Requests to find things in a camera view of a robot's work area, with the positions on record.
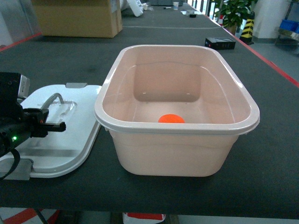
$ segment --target green leaves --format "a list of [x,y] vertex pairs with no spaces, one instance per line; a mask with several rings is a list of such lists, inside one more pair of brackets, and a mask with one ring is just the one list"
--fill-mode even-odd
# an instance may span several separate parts
[[[216,7],[220,6],[221,0],[214,0]],[[216,16],[223,15],[223,26],[232,27],[235,24],[240,26],[243,19],[247,19],[251,12],[252,3],[257,3],[258,0],[224,0],[223,5]]]

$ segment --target floor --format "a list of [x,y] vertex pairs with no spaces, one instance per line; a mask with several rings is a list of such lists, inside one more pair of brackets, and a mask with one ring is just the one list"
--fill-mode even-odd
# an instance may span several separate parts
[[[250,47],[276,64],[289,76],[299,82],[299,46],[275,45],[273,43],[258,43]],[[82,212],[78,224],[108,224],[109,212]],[[179,216],[180,224],[299,224],[299,220],[244,218],[244,217],[209,217],[209,216]]]

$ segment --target red object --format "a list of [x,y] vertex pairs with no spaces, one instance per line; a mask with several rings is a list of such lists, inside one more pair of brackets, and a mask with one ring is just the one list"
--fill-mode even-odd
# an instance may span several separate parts
[[185,123],[184,119],[176,114],[166,114],[159,118],[159,123]]
[[131,218],[138,218],[138,219],[163,220],[162,214],[127,213],[127,216]]

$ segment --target shelf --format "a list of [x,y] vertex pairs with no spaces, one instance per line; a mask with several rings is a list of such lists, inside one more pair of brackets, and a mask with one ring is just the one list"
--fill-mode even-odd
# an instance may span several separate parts
[[278,29],[279,34],[283,35],[283,36],[287,36],[293,40],[299,41],[299,34],[292,32],[290,30],[285,30],[285,29]]

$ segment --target white object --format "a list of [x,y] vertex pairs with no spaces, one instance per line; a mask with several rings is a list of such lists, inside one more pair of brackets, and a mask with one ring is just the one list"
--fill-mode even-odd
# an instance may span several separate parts
[[[49,107],[46,123],[65,122],[66,131],[49,132],[45,138],[29,138],[16,149],[21,159],[31,159],[33,169],[30,177],[51,178],[65,175],[78,168],[88,157],[100,129],[93,115],[95,99],[101,86],[66,88],[50,85],[33,92],[21,105],[23,108],[41,108],[54,93],[60,93]],[[1,160],[13,158],[9,153]]]
[[173,10],[178,10],[178,2],[177,1],[173,2]]
[[143,14],[143,6],[140,0],[127,0],[127,1],[136,17],[141,16]]
[[[40,210],[43,217],[53,223],[59,214],[59,210],[52,209],[43,209]],[[9,224],[40,224],[42,221],[38,217],[34,209],[25,209],[25,208],[6,208],[0,207],[0,224],[1,218],[3,223]]]
[[129,3],[127,0],[120,0],[121,11],[127,9],[129,7]]
[[165,220],[164,214],[123,213],[123,224],[157,224]]
[[[184,124],[158,123],[165,114]],[[259,109],[215,50],[139,45],[116,58],[95,103],[121,165],[139,175],[208,176],[238,136],[259,123]]]
[[146,11],[146,10],[148,10],[148,4],[147,3],[143,3],[142,4],[142,7],[143,7],[143,9]]

